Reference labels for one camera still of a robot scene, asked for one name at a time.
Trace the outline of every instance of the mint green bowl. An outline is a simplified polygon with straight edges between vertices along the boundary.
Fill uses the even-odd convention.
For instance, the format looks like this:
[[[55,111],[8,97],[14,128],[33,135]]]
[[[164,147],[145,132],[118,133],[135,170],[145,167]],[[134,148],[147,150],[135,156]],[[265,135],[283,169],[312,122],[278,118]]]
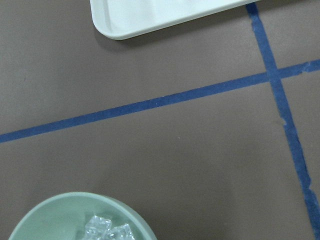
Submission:
[[[29,211],[9,240],[77,240],[93,216],[110,218],[113,226],[128,223],[136,240],[157,240],[146,221],[111,197],[69,192],[51,197]]]

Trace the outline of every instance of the blue tape strip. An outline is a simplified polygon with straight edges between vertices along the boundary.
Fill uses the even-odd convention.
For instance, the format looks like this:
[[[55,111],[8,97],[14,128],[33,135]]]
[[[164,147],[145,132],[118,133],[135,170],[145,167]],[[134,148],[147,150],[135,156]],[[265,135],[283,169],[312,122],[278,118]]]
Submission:
[[[311,179],[308,174],[303,149],[298,138],[297,129],[295,127],[293,117],[290,111],[289,103],[282,85],[281,75],[278,71],[274,55],[269,45],[268,37],[260,20],[258,8],[255,3],[246,5],[247,12],[252,20],[252,29],[255,34],[266,72],[271,84],[274,99],[276,101],[280,116],[285,120],[283,126],[286,138],[291,150],[294,166],[298,174],[304,201],[308,210],[310,222],[313,228],[315,238],[320,240],[320,209],[315,193],[310,189]],[[309,66],[306,64],[286,68],[282,71],[283,76],[288,76],[289,73],[300,74],[300,72],[308,71]]]
[[[320,59],[279,69],[279,74],[282,79],[285,79],[285,78],[297,76],[302,73],[311,73],[319,70],[320,70]]]
[[[115,118],[118,116],[132,114],[148,109],[154,109],[170,104],[176,104],[188,100],[198,99],[214,94],[219,94],[235,89],[245,88],[252,85],[268,82],[266,73],[259,73],[252,76],[246,76],[235,80],[230,80],[218,84],[213,84],[201,88],[192,89],[172,95],[158,97],[146,101],[136,102],[116,108],[111,108],[103,111],[89,113],[86,115],[76,116],[60,121],[55,121],[39,126],[34,126],[14,132],[9,132],[0,135],[0,143],[13,141],[17,139],[27,138],[34,135],[44,134],[61,129],[71,128],[83,124],[88,124],[100,120]]]

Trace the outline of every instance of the clear crystal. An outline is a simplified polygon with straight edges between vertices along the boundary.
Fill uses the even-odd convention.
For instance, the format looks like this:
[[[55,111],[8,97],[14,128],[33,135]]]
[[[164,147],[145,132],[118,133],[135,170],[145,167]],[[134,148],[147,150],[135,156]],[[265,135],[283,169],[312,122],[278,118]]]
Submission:
[[[85,225],[84,240],[103,240],[111,228],[111,220],[99,216],[93,216]]]
[[[105,240],[135,240],[129,224],[116,226],[105,235]]]

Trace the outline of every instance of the white plastic tray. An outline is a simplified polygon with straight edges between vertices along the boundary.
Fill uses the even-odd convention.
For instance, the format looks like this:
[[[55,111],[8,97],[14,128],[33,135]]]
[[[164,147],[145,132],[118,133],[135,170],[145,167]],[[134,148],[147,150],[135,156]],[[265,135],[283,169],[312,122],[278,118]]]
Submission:
[[[255,0],[90,0],[96,29],[115,40],[128,39]]]

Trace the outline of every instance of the bowl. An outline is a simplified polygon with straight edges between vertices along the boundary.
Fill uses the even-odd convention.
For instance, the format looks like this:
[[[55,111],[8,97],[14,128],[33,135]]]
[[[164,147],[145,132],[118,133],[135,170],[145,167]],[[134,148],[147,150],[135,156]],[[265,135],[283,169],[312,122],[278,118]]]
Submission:
[[[89,192],[64,193],[39,203],[18,223],[9,240],[80,240],[94,215],[111,219],[114,227],[128,223],[136,240],[157,240],[132,208]]]

